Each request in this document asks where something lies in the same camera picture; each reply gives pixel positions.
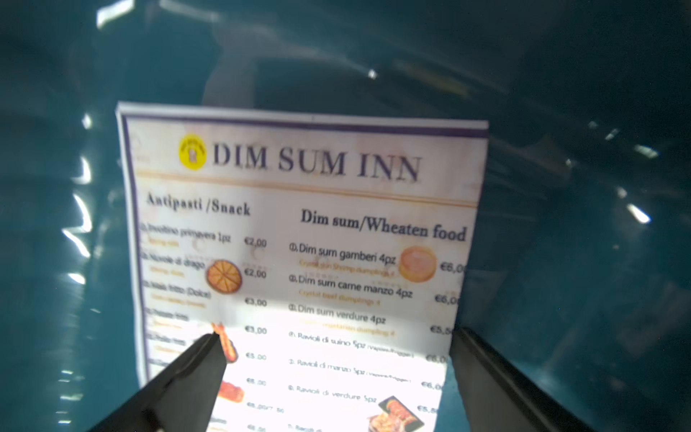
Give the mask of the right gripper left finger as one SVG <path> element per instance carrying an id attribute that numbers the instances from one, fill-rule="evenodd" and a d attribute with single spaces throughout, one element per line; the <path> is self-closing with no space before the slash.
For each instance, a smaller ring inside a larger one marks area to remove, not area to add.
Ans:
<path id="1" fill-rule="evenodd" d="M 227 360 L 216 333 L 178 356 L 93 431 L 205 431 Z"/>

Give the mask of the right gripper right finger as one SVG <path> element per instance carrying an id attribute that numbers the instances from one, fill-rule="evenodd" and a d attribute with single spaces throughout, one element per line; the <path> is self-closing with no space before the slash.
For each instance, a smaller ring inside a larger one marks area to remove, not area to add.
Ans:
<path id="1" fill-rule="evenodd" d="M 470 430 L 592 430 L 471 329 L 453 333 L 450 355 Z"/>

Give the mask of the new dim sum menu sheet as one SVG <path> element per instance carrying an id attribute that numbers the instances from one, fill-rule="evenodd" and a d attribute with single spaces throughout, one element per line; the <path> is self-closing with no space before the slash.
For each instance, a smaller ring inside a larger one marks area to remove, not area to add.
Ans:
<path id="1" fill-rule="evenodd" d="M 140 383 L 221 342 L 205 431 L 431 431 L 485 121 L 121 103 Z"/>

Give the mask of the dark teal plastic tray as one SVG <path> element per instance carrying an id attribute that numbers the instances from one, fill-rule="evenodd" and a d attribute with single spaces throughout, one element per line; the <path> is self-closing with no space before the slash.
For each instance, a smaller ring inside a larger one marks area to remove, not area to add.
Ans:
<path id="1" fill-rule="evenodd" d="M 594 430 L 689 430 L 689 2 L 3 2 L 2 430 L 138 389 L 122 101 L 487 121 L 457 326 Z"/>

